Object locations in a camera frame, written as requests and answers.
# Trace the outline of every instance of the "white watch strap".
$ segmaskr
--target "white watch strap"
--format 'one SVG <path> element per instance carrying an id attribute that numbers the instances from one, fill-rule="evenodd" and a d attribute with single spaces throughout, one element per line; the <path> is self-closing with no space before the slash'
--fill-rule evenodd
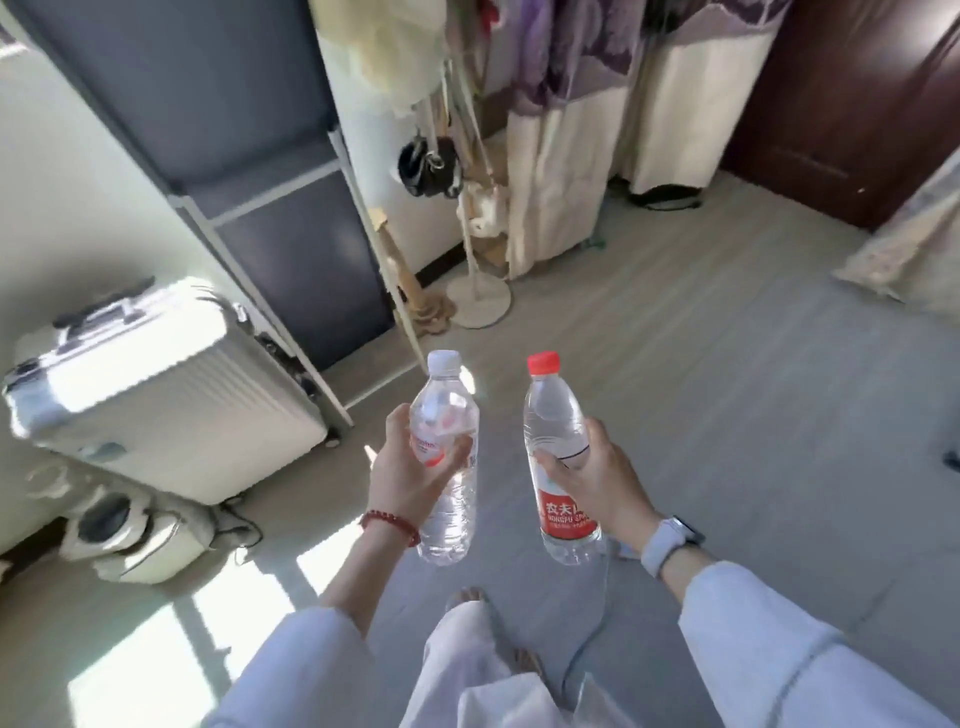
<path id="1" fill-rule="evenodd" d="M 671 553 L 687 543 L 686 534 L 670 519 L 660 522 L 657 532 L 640 554 L 640 563 L 655 579 Z"/>

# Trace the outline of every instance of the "red beaded bracelet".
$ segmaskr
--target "red beaded bracelet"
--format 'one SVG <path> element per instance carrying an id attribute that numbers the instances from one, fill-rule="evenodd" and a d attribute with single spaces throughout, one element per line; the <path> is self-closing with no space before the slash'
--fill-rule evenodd
<path id="1" fill-rule="evenodd" d="M 410 537 L 410 544 L 407 545 L 408 548 L 413 548 L 420 543 L 420 532 L 412 523 L 406 519 L 402 519 L 400 516 L 395 516 L 392 513 L 385 513 L 384 511 L 370 510 L 367 511 L 367 513 L 365 513 L 360 519 L 360 527 L 366 528 L 370 521 L 385 521 L 390 525 L 399 528 Z"/>

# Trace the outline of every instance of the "plastic bottle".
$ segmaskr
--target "plastic bottle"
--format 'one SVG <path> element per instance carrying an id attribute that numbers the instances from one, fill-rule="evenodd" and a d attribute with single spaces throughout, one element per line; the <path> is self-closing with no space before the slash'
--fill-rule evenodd
<path id="1" fill-rule="evenodd" d="M 573 392 L 560 377 L 560 356 L 541 352 L 527 359 L 533 382 L 523 407 L 523 439 L 540 510 L 540 534 L 547 552 L 561 564 L 575 566 L 603 553 L 603 532 L 564 489 L 547 477 L 534 459 L 538 449 L 559 457 L 573 470 L 589 455 L 584 414 Z"/>
<path id="2" fill-rule="evenodd" d="M 430 518 L 420 529 L 417 551 L 431 564 L 455 564 L 467 555 L 476 527 L 476 463 L 480 411 L 460 381 L 460 354 L 427 355 L 430 379 L 410 408 L 410 432 L 420 462 L 437 465 L 457 435 L 473 438 L 467 465 L 446 484 Z"/>

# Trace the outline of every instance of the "floor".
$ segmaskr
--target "floor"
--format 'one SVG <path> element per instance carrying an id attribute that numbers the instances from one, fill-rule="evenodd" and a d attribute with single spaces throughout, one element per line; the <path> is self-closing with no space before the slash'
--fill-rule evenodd
<path id="1" fill-rule="evenodd" d="M 495 327 L 431 342 L 460 349 L 476 381 L 478 531 L 455 567 L 401 562 L 371 634 L 372 725 L 396 726 L 456 588 L 485 587 L 554 682 L 599 618 L 602 571 L 554 564 L 536 527 L 523 358 L 547 348 L 661 510 L 960 720 L 960 475 L 939 462 L 960 434 L 960 331 L 831 279 L 863 233 L 731 177 L 698 210 L 608 203 L 599 231 L 606 249 L 516 281 Z M 355 378 L 390 346 L 331 376 Z M 267 538 L 247 563 L 211 554 L 141 589 L 51 560 L 5 588 L 0 725 L 195 725 L 336 570 L 383 417 L 421 385 L 408 372 L 353 408 L 339 449 L 254 489 L 245 509 Z M 636 564 L 615 562 L 610 580 L 609 622 L 576 674 L 593 672 L 646 728 L 719 725 L 678 607 Z"/>

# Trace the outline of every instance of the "suitcase handle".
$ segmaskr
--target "suitcase handle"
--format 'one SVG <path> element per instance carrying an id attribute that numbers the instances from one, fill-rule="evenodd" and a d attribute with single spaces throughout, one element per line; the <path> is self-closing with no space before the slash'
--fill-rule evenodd
<path id="1" fill-rule="evenodd" d="M 143 315 L 143 311 L 137 308 L 129 298 L 114 301 L 88 313 L 70 326 L 60 329 L 57 352 L 64 353 L 76 349 L 90 334 L 132 324 Z"/>

